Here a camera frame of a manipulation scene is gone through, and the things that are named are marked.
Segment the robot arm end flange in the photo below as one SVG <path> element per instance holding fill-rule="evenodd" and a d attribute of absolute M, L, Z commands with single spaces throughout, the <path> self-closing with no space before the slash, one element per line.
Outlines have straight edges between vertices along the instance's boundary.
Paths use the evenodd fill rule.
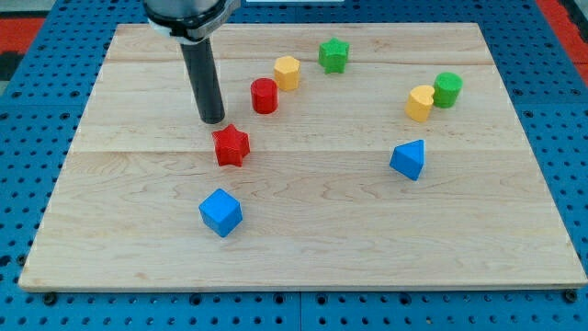
<path fill-rule="evenodd" d="M 149 25 L 182 44 L 206 40 L 241 7 L 240 0 L 142 0 Z"/>

